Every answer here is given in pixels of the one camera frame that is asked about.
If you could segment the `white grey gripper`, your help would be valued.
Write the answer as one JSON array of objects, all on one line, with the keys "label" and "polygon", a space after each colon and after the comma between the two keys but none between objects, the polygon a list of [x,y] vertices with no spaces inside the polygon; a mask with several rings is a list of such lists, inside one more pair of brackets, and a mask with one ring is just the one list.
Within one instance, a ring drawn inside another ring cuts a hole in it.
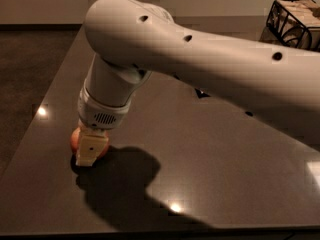
[{"label": "white grey gripper", "polygon": [[124,106],[111,107],[97,102],[82,88],[78,98],[78,140],[76,165],[91,167],[109,148],[106,130],[117,128],[127,115],[131,101]]}]

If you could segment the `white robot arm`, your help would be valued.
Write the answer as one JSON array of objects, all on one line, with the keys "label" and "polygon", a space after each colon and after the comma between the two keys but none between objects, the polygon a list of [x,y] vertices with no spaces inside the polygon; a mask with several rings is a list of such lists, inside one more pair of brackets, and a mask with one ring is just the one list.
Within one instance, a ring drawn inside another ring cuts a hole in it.
[{"label": "white robot arm", "polygon": [[320,145],[320,54],[184,28],[163,8],[97,0],[84,20],[95,55],[78,99],[76,163],[108,147],[131,97],[150,76],[172,76],[247,109],[302,143]]}]

